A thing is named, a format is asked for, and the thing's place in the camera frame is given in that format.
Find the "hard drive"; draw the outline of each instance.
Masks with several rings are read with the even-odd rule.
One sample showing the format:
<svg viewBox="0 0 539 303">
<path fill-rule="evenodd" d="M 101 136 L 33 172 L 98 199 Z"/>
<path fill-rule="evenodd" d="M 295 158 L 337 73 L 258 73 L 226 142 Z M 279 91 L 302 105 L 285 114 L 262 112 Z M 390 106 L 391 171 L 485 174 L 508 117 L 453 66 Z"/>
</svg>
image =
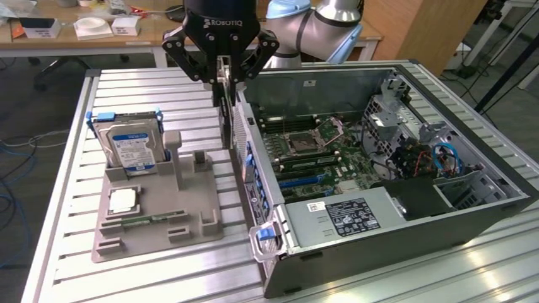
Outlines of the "hard drive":
<svg viewBox="0 0 539 303">
<path fill-rule="evenodd" d="M 169 160 L 162 112 L 107 112 L 94 120 L 91 115 L 87 113 L 89 127 L 102 144 L 109 168 L 123 167 L 130 176 L 154 173 L 157 163 Z"/>
</svg>

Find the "aluminum table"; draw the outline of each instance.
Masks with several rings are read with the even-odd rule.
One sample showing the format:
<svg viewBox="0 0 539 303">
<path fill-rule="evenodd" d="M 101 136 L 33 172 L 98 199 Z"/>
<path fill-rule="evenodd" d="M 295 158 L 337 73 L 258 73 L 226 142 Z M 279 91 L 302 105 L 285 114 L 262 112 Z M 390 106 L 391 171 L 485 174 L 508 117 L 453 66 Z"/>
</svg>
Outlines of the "aluminum table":
<svg viewBox="0 0 539 303">
<path fill-rule="evenodd" d="M 538 164 L 421 65 L 405 65 L 539 187 Z M 411 105 L 427 120 L 439 121 L 422 96 L 411 97 Z M 138 112 L 157 107 L 165 113 L 165 128 L 182 131 L 181 155 L 206 148 L 214 158 L 226 237 L 94 264 L 91 248 L 106 158 L 86 126 L 85 113 Z M 463 246 L 291 296 L 265 299 L 233 165 L 229 152 L 221 149 L 217 114 L 211 93 L 178 68 L 89 72 L 23 302 L 539 302 L 538 203 Z"/>
</svg>

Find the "robotiq logo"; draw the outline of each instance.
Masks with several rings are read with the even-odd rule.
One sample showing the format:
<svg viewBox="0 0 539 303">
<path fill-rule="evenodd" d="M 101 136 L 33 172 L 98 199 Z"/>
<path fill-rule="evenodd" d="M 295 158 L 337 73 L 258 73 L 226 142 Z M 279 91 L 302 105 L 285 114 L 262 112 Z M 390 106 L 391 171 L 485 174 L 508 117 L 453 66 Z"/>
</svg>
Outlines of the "robotiq logo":
<svg viewBox="0 0 539 303">
<path fill-rule="evenodd" d="M 243 26 L 243 21 L 242 20 L 210 20 L 205 19 L 205 28 L 209 28 L 210 26 L 218 26 L 218 27 L 230 27 L 230 26 L 237 26 L 242 27 Z"/>
</svg>

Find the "wooden cabinet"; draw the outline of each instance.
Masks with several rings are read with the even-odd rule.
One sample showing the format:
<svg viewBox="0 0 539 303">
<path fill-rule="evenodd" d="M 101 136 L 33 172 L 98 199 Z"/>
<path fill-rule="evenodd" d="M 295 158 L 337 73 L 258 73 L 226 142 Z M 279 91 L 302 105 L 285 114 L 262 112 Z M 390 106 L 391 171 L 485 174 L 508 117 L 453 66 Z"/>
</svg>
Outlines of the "wooden cabinet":
<svg viewBox="0 0 539 303">
<path fill-rule="evenodd" d="M 488 0 L 365 0 L 382 33 L 374 60 L 417 59 L 439 75 Z"/>
</svg>

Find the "robotic arm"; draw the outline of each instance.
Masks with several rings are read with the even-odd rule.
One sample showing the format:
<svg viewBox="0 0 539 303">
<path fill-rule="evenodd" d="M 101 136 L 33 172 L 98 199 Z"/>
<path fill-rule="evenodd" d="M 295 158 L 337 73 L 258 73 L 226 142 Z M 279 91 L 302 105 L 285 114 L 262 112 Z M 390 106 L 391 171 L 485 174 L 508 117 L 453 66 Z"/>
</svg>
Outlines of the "robotic arm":
<svg viewBox="0 0 539 303">
<path fill-rule="evenodd" d="M 270 31 L 261 30 L 257 0 L 185 0 L 185 7 L 183 26 L 166 34 L 163 48 L 189 77 L 211 87 L 214 106 L 221 107 L 223 142 L 230 147 L 237 86 L 246 78 L 257 77 L 279 42 Z M 186 51 L 187 37 L 205 54 L 202 60 Z M 257 37 L 258 48 L 245 59 Z"/>
<path fill-rule="evenodd" d="M 267 68 L 299 68 L 301 53 L 341 64 L 349 58 L 362 32 L 363 0 L 273 0 L 266 27 L 279 38 L 281 48 Z"/>
<path fill-rule="evenodd" d="M 299 68 L 302 52 L 330 63 L 343 63 L 362 30 L 361 2 L 323 0 L 313 9 L 310 0 L 273 0 L 269 30 L 262 30 L 257 0 L 185 0 L 183 26 L 166 34 L 163 48 L 189 77 L 194 81 L 202 80 L 214 92 L 227 148 L 233 142 L 237 87 L 242 87 L 246 78 L 254 79 L 265 66 Z M 186 51 L 187 37 L 205 54 L 201 60 Z M 255 37 L 258 48 L 245 58 Z"/>
</svg>

